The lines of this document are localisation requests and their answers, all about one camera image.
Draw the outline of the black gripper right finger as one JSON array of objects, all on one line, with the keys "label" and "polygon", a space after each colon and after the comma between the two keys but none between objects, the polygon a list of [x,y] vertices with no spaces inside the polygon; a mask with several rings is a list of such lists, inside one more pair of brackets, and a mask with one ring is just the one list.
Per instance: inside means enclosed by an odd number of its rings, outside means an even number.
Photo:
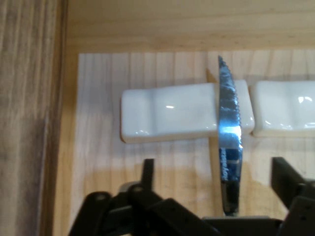
[{"label": "black gripper right finger", "polygon": [[303,178],[284,158],[272,158],[271,187],[288,209],[279,236],[315,234],[315,181]]}]

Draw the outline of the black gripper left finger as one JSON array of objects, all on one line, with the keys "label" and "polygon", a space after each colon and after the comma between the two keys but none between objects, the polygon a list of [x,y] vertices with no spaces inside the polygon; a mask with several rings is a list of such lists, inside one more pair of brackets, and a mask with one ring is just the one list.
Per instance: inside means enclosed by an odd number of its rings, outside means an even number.
[{"label": "black gripper left finger", "polygon": [[145,159],[139,182],[111,196],[93,192],[82,202],[71,236],[220,236],[172,198],[153,191],[154,160]]}]

